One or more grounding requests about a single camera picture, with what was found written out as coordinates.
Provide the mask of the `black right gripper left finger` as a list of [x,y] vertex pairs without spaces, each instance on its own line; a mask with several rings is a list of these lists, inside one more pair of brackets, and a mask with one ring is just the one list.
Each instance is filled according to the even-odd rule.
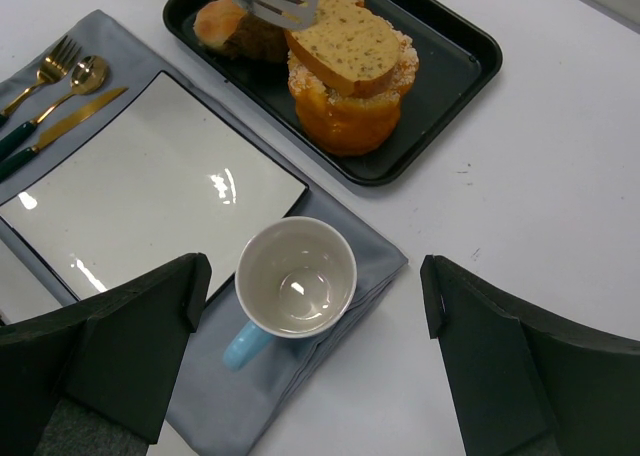
[[202,253],[1,329],[4,455],[144,455],[211,278]]

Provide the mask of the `black rectangular baking tray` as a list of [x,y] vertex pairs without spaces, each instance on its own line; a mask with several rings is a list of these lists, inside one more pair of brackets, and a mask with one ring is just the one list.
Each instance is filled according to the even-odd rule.
[[361,186],[396,180],[499,72],[502,52],[486,32],[437,0],[363,0],[375,14],[410,36],[419,57],[416,81],[403,99],[389,139],[364,156],[336,157],[305,135],[287,88],[288,71],[275,64],[231,60],[206,51],[192,29],[212,0],[168,0],[163,22],[189,52],[258,107],[261,116],[335,176]]

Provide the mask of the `light blue mug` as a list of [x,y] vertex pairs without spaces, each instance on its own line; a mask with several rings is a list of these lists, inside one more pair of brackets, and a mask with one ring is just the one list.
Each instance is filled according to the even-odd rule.
[[248,322],[227,346],[224,365],[238,371],[275,339],[329,330],[351,305],[357,279],[354,252],[331,225],[292,216],[265,228],[236,268],[236,297]]

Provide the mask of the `small round golden bun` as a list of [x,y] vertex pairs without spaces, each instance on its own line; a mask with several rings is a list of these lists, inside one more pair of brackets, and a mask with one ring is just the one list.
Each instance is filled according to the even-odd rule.
[[200,9],[193,24],[195,36],[205,47],[224,51],[247,11],[231,0],[215,0]]

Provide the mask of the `grey cloth placemat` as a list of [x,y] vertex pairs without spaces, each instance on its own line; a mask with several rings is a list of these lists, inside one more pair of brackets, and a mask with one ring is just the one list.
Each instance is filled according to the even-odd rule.
[[298,387],[354,325],[376,307],[386,286],[406,265],[406,257],[104,12],[97,10],[85,16],[70,35],[84,50],[108,62],[113,87],[128,90],[4,182],[1,208],[90,141],[163,73],[306,185],[306,192],[284,217],[301,215],[321,220],[338,230],[354,252],[358,269],[356,292],[337,324],[308,339],[275,339],[238,371],[223,363],[224,351],[247,320],[233,283],[236,268],[221,289],[208,289],[206,309],[187,344],[168,419],[201,455],[246,455]]

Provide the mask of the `seeded bread slice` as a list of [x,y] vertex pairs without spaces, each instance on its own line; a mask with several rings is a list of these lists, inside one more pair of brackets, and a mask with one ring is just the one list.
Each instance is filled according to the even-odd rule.
[[391,25],[361,0],[319,0],[311,26],[284,34],[295,57],[342,96],[383,92],[400,59]]

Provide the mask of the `orange round cake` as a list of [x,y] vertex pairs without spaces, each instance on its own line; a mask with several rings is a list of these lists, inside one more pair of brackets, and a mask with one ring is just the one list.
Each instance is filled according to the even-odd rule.
[[294,54],[288,55],[288,88],[302,129],[320,149],[336,156],[361,156],[385,142],[401,117],[419,57],[411,37],[395,30],[400,58],[385,90],[370,98],[344,97],[326,86]]

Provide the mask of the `brown chocolate croissant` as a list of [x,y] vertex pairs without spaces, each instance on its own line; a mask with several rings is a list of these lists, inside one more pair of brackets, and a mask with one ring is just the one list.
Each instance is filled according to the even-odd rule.
[[232,57],[245,57],[269,63],[285,63],[288,57],[284,30],[247,13],[225,42]]

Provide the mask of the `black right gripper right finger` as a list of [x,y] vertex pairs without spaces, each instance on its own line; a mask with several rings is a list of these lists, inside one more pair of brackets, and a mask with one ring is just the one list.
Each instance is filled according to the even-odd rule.
[[420,276],[466,454],[638,454],[638,341],[556,315],[444,256],[426,256]]

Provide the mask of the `white square plate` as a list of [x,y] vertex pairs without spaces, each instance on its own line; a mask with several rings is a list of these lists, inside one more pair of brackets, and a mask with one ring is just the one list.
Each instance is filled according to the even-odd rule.
[[217,292],[306,189],[162,73],[1,215],[80,299],[193,252]]

